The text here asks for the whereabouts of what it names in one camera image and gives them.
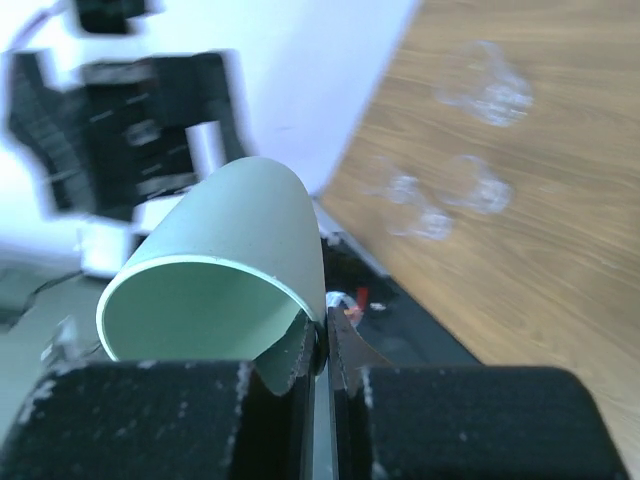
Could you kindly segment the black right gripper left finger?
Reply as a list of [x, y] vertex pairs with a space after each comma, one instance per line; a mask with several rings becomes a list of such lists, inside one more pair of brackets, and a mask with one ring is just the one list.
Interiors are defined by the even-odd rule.
[[73, 362], [27, 395], [5, 479], [307, 479], [312, 322], [256, 361]]

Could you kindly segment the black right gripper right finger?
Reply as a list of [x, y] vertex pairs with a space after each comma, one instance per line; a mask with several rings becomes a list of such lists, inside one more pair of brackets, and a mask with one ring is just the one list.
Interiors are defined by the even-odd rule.
[[596, 402], [540, 366], [399, 367], [330, 309], [338, 479], [625, 479]]

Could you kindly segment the green plastic cup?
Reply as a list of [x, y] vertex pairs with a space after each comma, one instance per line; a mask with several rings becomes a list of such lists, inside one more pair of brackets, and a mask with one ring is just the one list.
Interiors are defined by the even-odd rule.
[[148, 235], [103, 291], [96, 326], [115, 361], [251, 360], [283, 394], [325, 312], [307, 190], [285, 165], [247, 157], [197, 184]]

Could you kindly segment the large clear faceted glass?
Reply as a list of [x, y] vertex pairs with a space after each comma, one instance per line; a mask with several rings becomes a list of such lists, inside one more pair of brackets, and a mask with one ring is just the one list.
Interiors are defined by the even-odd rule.
[[529, 82], [495, 43], [476, 40], [447, 55], [434, 86], [435, 98], [496, 127], [523, 119], [533, 104]]

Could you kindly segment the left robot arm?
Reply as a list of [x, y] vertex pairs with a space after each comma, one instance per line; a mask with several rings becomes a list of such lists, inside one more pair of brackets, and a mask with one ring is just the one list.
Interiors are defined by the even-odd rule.
[[[140, 205], [181, 195], [200, 177], [187, 132], [217, 127], [225, 162], [247, 154], [221, 52], [153, 54], [143, 21], [158, 1], [50, 1], [6, 49], [6, 127], [45, 170], [58, 214], [79, 214], [79, 273], [114, 276], [138, 245]], [[51, 85], [53, 66], [30, 47], [60, 19], [84, 42], [68, 87]]]

